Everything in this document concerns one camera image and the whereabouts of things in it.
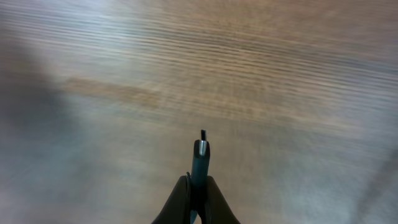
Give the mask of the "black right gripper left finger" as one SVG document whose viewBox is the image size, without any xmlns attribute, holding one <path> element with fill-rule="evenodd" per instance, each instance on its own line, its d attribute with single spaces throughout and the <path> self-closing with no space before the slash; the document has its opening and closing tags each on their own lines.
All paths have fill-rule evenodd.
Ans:
<svg viewBox="0 0 398 224">
<path fill-rule="evenodd" d="M 180 176 L 152 224 L 190 224 L 190 175 Z"/>
</svg>

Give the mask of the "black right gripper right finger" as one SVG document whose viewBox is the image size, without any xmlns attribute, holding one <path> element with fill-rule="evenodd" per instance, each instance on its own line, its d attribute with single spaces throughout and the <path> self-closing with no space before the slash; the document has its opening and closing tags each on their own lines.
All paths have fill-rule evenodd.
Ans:
<svg viewBox="0 0 398 224">
<path fill-rule="evenodd" d="M 212 176 L 206 177 L 205 197 L 198 214 L 202 224 L 240 224 Z"/>
</svg>

